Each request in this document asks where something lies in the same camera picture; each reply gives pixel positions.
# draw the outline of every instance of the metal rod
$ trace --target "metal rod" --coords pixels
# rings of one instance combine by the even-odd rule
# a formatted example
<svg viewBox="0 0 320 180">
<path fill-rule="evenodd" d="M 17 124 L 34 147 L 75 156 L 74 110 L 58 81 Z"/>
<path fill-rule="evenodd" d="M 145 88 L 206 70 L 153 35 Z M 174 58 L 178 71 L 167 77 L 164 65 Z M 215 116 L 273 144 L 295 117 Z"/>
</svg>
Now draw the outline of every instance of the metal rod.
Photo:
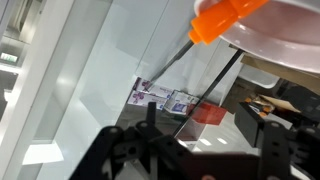
<svg viewBox="0 0 320 180">
<path fill-rule="evenodd" d="M 172 66 L 176 61 L 180 60 L 186 52 L 193 46 L 193 42 L 189 40 L 181 49 L 180 51 L 171 58 L 171 60 L 156 74 L 152 77 L 149 84 L 145 87 L 145 90 L 148 91 L 151 86 Z"/>
<path fill-rule="evenodd" d="M 230 70 L 232 65 L 237 61 L 237 59 L 241 56 L 241 54 L 244 51 L 242 49 L 238 49 L 237 52 L 232 56 L 232 58 L 229 60 L 228 64 L 222 69 L 222 71 L 218 74 L 216 79 L 211 83 L 211 85 L 208 87 L 208 89 L 203 93 L 202 97 L 198 101 L 198 103 L 195 105 L 195 107 L 190 111 L 188 116 L 182 123 L 179 125 L 179 127 L 173 132 L 173 136 L 177 136 L 179 132 L 182 130 L 182 128 L 186 125 L 187 121 L 190 117 L 196 112 L 200 106 L 201 103 L 209 96 L 209 94 L 212 92 L 212 90 L 219 84 L 221 79 L 227 74 L 227 72 Z"/>
</svg>

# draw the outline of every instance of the red object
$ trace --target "red object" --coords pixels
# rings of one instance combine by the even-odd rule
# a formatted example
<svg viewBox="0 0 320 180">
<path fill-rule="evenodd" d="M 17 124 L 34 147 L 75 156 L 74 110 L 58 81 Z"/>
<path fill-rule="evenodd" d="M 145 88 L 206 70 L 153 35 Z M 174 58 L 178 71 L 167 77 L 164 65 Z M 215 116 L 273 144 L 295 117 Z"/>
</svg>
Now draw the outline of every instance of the red object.
<svg viewBox="0 0 320 180">
<path fill-rule="evenodd" d="M 208 102 L 203 102 L 192 115 L 192 119 L 198 123 L 219 125 L 227 110 Z"/>
</svg>

